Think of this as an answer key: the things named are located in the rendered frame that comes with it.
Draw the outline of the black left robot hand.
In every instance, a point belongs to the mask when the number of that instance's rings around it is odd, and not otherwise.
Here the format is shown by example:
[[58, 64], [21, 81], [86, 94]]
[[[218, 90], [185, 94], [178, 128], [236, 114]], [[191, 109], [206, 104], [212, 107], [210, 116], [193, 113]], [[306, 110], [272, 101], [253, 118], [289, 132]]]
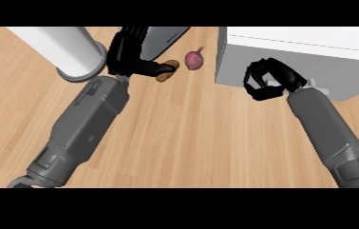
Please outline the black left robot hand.
[[134, 74], [157, 77], [162, 74], [178, 71], [181, 67], [178, 61], [160, 64], [141, 58], [148, 30], [148, 27], [123, 27], [117, 32], [107, 53], [110, 74], [126, 77], [131, 77]]

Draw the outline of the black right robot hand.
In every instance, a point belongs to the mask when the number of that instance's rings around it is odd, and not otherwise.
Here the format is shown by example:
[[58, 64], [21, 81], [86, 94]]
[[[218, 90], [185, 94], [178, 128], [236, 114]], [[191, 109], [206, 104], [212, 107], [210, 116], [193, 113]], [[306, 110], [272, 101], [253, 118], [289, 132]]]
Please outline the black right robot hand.
[[[264, 75], [269, 73], [280, 83], [278, 86], [271, 86], [265, 80]], [[246, 69], [244, 88], [256, 101], [265, 101], [278, 98], [284, 95], [284, 91], [295, 92], [308, 84], [308, 80], [287, 66], [274, 58], [261, 59], [253, 62]]]

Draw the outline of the white paper towel roll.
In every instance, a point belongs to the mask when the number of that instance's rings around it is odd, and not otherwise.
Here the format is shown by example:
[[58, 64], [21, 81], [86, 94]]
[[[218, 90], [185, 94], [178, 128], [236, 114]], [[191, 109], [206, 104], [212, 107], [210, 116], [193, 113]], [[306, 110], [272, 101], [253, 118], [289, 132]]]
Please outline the white paper towel roll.
[[9, 30], [52, 63], [69, 82], [82, 83], [100, 75], [107, 49], [85, 27], [9, 27]]

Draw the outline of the purple red onion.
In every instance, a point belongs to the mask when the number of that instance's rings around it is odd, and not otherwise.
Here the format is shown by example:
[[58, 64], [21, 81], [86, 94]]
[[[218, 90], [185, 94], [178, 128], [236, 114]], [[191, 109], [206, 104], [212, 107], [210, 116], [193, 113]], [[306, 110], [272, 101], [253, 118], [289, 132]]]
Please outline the purple red onion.
[[185, 55], [185, 65], [190, 70], [199, 70], [204, 65], [203, 50], [204, 47], [200, 47], [196, 51], [190, 51]]

